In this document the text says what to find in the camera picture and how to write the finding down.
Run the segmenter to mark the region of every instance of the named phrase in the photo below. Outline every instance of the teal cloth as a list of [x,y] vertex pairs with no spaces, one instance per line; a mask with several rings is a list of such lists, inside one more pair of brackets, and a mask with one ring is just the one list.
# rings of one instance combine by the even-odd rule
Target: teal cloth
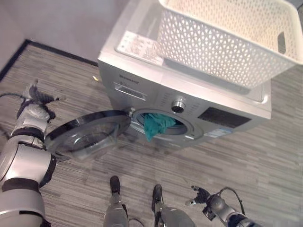
[[144,131],[148,141],[157,135],[163,134],[168,127],[174,126],[176,120],[160,113],[146,113],[144,115]]

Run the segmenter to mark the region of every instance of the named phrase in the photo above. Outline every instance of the laundry basket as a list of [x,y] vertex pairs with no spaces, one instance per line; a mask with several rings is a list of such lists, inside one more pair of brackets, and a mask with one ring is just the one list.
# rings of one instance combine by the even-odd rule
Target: laundry basket
[[157,51],[246,88],[303,64],[297,10],[283,0],[159,0]]

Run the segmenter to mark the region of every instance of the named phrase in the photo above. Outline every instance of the washing machine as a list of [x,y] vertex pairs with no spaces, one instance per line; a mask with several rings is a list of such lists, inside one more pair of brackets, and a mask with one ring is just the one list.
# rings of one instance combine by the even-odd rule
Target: washing machine
[[159,57],[154,47],[160,18],[157,0],[130,0],[98,57],[113,110],[83,116],[50,133],[46,143],[57,155],[95,152],[110,143],[111,135],[122,133],[147,143],[148,113],[176,120],[149,142],[172,148],[249,130],[270,119],[270,81],[248,90]]

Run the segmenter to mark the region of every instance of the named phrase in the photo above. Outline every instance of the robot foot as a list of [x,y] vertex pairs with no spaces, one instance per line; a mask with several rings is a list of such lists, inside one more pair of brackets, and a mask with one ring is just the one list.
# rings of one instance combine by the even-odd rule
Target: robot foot
[[161,198],[163,198],[163,196],[162,196],[162,186],[161,186],[161,184],[157,184],[153,188],[153,192],[152,192],[151,209],[152,209],[153,212],[155,212],[156,203],[161,202]]
[[120,181],[119,181],[119,177],[112,176],[110,178],[110,190],[112,191],[112,194],[118,193],[120,195]]

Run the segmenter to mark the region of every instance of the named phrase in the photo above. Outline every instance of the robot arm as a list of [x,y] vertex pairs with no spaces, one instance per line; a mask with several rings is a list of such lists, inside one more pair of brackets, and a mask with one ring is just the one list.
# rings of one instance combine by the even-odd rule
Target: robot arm
[[18,112],[16,127],[0,155],[0,226],[49,227],[39,188],[48,183],[56,158],[45,150],[44,133],[50,118],[50,96],[32,86],[30,99]]
[[217,194],[211,195],[203,188],[197,186],[192,186],[192,188],[195,191],[198,191],[198,195],[196,198],[189,200],[186,205],[205,203],[206,207],[203,209],[203,213],[210,221],[215,217],[218,217],[227,227],[261,227],[259,224],[245,216],[244,208],[237,194],[236,196],[240,201],[242,213],[237,212],[234,208],[229,206],[223,198],[221,198],[221,192],[223,190]]

